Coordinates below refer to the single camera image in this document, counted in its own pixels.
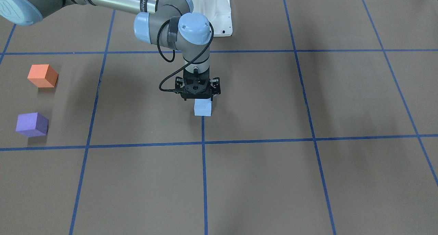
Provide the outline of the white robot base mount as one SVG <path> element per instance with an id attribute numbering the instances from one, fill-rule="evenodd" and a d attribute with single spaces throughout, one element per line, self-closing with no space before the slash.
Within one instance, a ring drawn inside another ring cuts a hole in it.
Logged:
<path id="1" fill-rule="evenodd" d="M 230 0 L 192 0 L 193 12 L 205 15 L 214 29 L 214 37 L 233 34 Z"/>

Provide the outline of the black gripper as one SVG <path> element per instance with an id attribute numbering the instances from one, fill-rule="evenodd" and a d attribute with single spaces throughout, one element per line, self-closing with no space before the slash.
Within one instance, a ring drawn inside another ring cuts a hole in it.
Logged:
<path id="1" fill-rule="evenodd" d="M 221 94 L 220 78 L 210 79 L 210 69 L 203 73 L 183 71 L 183 77 L 175 78 L 175 93 L 184 100 L 211 99 Z"/>

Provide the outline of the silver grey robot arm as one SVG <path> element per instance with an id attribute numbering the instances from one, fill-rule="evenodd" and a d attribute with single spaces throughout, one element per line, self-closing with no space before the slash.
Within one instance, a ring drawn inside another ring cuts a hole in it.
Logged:
<path id="1" fill-rule="evenodd" d="M 193 0 L 1 0 L 1 16 L 30 26 L 70 5 L 102 7 L 135 15 L 133 33 L 138 40 L 154 45 L 168 63 L 180 51 L 184 65 L 158 85 L 162 92 L 182 99 L 209 99 L 221 94 L 220 79 L 210 77 L 210 45 L 214 27 L 195 12 Z"/>

